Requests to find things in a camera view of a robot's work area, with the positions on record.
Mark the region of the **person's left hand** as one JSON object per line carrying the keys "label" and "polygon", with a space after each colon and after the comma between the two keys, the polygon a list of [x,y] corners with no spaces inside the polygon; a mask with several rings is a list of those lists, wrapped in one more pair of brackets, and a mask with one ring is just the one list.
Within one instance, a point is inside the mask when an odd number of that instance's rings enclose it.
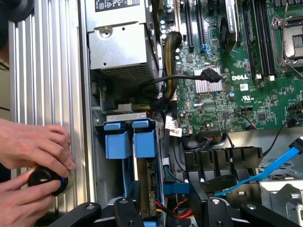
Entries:
{"label": "person's left hand", "polygon": [[61,177],[76,168],[70,133],[60,125],[28,125],[0,120],[0,162],[8,169],[45,166]]}

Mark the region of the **person's right hand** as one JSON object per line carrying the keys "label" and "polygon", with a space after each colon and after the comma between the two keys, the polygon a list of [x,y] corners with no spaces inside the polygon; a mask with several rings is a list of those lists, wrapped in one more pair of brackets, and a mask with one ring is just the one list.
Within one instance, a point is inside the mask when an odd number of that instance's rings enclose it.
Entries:
{"label": "person's right hand", "polygon": [[53,203],[52,193],[61,186],[54,180],[22,188],[35,168],[0,184],[0,225],[2,227],[32,227],[45,215]]}

